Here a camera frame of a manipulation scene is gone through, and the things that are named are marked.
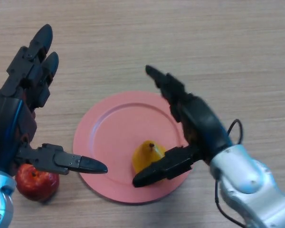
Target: wood grain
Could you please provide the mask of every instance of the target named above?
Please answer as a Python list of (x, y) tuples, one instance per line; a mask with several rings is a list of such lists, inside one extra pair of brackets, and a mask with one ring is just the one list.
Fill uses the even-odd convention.
[[(72, 152), (76, 127), (97, 101), (157, 92), (144, 73), (152, 64), (202, 96), (226, 127), (240, 118), (244, 145), (285, 191), (285, 0), (0, 0), (0, 87), (19, 47), (46, 23), (60, 65), (51, 97), (36, 111), (34, 147)], [(11, 228), (236, 227), (217, 211), (201, 162), (174, 193), (144, 206), (101, 199), (75, 173), (61, 177), (47, 205), (13, 198)]]

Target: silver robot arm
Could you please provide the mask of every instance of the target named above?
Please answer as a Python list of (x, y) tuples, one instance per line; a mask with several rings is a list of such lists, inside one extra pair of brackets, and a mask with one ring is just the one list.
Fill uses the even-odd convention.
[(13, 218), (12, 194), (15, 190), (15, 180), (0, 171), (0, 228), (9, 227)]
[(210, 163), (212, 176), (229, 207), (247, 228), (285, 228), (285, 194), (269, 168), (252, 159), (243, 145), (231, 146)]

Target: pear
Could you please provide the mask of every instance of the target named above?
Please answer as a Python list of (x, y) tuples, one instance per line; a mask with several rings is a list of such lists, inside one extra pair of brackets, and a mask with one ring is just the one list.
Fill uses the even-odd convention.
[(165, 156), (166, 149), (151, 140), (144, 141), (132, 156), (132, 166), (135, 174)]

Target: red apple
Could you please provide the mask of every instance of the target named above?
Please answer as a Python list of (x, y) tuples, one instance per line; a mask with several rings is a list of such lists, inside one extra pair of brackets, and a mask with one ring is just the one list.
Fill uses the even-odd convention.
[(30, 164), (20, 166), (15, 181), (18, 191), (27, 199), (44, 202), (59, 187), (59, 174), (38, 171)]

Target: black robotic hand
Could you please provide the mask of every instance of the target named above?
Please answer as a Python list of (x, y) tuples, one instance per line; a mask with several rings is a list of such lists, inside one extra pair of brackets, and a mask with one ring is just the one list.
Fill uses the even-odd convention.
[(46, 57), (53, 39), (50, 25), (43, 26), (29, 47), (21, 47), (7, 69), (8, 79), (0, 89), (0, 171), (14, 176), (23, 163), (42, 171), (106, 173), (100, 161), (66, 153), (61, 146), (30, 147), (37, 130), (35, 109), (50, 96), (49, 86), (59, 60), (56, 52)]
[(184, 84), (169, 73), (165, 75), (152, 66), (146, 66), (146, 73), (169, 103), (175, 121), (182, 124), (189, 145), (168, 150), (162, 159), (138, 173), (133, 179), (135, 187), (175, 178), (199, 160), (209, 165), (213, 157), (232, 145), (221, 121), (200, 97), (186, 93)]

